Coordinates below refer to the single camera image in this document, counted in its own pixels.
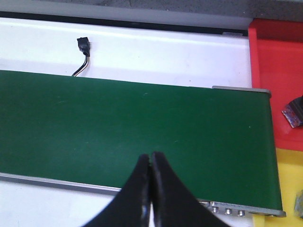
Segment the red plastic bin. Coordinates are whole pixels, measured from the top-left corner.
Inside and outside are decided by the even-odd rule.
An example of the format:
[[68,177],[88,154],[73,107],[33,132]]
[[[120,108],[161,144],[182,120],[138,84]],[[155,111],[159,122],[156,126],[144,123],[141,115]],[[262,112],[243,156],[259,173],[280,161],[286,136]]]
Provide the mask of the red plastic bin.
[[276,147],[303,151],[303,127],[281,113],[303,95],[303,23],[255,19],[249,26],[252,86],[269,89]]

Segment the white surface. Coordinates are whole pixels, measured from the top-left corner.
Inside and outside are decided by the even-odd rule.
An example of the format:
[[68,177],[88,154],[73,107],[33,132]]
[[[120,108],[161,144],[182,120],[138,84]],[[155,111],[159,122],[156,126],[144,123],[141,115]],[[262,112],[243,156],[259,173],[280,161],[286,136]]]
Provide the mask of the white surface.
[[71,75],[83,62],[77,38],[91,42],[80,76],[211,87],[251,87],[246,37],[151,31],[0,18],[0,69]]
[[[248,39],[220,35],[0,18],[0,70],[71,75],[83,62],[77,38],[91,42],[81,76],[145,83],[251,87]],[[0,182],[0,227],[79,226],[109,196]],[[232,226],[251,218],[224,216]]]
[[[0,181],[0,227],[79,227],[97,215],[112,198]],[[233,227],[253,227],[251,216],[217,216]]]

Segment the yellow surface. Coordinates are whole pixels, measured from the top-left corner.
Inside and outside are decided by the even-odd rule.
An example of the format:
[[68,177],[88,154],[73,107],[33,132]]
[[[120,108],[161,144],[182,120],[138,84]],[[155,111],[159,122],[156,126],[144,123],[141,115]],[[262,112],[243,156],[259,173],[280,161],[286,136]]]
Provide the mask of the yellow surface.
[[294,215],[296,194],[303,190],[303,152],[276,150],[283,210],[286,218],[253,217],[254,227],[303,227],[303,219]]

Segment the green belt surface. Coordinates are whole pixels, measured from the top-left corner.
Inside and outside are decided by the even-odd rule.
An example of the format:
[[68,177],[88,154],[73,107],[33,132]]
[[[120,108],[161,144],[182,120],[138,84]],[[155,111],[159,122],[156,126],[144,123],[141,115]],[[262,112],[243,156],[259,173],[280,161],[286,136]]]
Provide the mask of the green belt surface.
[[266,93],[0,71],[0,172],[121,188],[153,151],[199,199],[282,210]]

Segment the black connector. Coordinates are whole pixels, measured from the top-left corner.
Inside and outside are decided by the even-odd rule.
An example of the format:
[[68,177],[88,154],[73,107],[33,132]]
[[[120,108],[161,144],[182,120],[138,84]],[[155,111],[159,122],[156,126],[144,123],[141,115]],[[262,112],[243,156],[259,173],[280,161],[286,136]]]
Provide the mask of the black connector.
[[285,106],[282,111],[292,128],[303,125],[303,96]]
[[89,39],[87,37],[84,38],[79,38],[77,39],[78,41],[78,47],[80,49],[81,52],[83,52],[83,54],[87,57],[90,56],[90,44],[89,44]]

